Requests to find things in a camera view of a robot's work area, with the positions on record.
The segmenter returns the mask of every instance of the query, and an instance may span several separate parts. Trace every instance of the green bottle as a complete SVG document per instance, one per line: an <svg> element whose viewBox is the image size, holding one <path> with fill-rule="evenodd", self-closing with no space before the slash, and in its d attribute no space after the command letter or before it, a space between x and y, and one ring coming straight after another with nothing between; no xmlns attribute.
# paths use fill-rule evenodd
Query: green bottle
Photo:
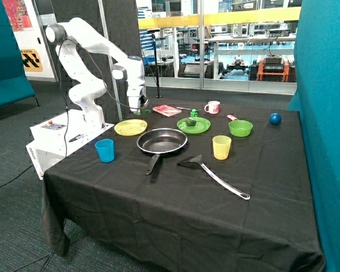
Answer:
<svg viewBox="0 0 340 272"><path fill-rule="evenodd" d="M190 113L190 117L198 117L198 111L196 109L192 109L192 112Z"/></svg>

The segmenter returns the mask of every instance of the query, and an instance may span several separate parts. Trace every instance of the yellow warning sign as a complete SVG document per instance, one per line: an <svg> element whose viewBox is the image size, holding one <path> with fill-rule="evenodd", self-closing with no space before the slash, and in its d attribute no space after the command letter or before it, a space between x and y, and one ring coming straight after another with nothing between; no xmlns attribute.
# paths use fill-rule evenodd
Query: yellow warning sign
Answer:
<svg viewBox="0 0 340 272"><path fill-rule="evenodd" d="M22 53L23 65L25 72L42 72L43 66L40 57L34 49L20 50Z"/></svg>

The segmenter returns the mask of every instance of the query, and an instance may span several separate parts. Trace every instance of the green bowl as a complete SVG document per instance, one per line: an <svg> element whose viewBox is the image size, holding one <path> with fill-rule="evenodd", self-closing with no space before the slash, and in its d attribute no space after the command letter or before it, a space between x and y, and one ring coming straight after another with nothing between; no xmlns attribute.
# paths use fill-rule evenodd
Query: green bowl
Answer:
<svg viewBox="0 0 340 272"><path fill-rule="evenodd" d="M229 122L231 134L237 137L246 137L252 130L252 123L245 120L234 120Z"/></svg>

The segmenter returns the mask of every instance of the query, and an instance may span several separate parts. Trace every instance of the black tablecloth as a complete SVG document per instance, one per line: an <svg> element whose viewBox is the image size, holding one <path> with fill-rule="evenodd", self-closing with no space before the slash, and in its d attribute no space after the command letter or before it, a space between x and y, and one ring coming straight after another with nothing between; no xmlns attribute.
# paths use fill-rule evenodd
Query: black tablecloth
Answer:
<svg viewBox="0 0 340 272"><path fill-rule="evenodd" d="M41 225L50 247L63 256L69 218L90 236L112 243L142 261L172 271L322 271L324 256L318 232L298 112L278 112L273 126L268 109L221 105L205 113L204 103L154 100L152 106L201 109L211 122L202 134L188 134L187 146L162 156L150 176L151 155L113 128L98 137L115 142L116 158L104 164L95 141L47 170ZM253 123L251 135L230 135L226 115ZM177 128L179 119L156 112L127 118L147 121L147 130ZM232 138L229 158L213 157L212 137ZM182 159L202 155L221 179L251 195L245 201L198 169L179 167Z"/></svg>

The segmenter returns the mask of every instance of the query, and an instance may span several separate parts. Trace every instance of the yellow plate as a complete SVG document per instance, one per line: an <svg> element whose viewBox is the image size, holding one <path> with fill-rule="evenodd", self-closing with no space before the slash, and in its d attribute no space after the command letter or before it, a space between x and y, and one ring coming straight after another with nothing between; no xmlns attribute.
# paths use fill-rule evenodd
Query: yellow plate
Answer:
<svg viewBox="0 0 340 272"><path fill-rule="evenodd" d="M144 132L147 122L140 119L125 120L114 126L115 132L123 136L133 136Z"/></svg>

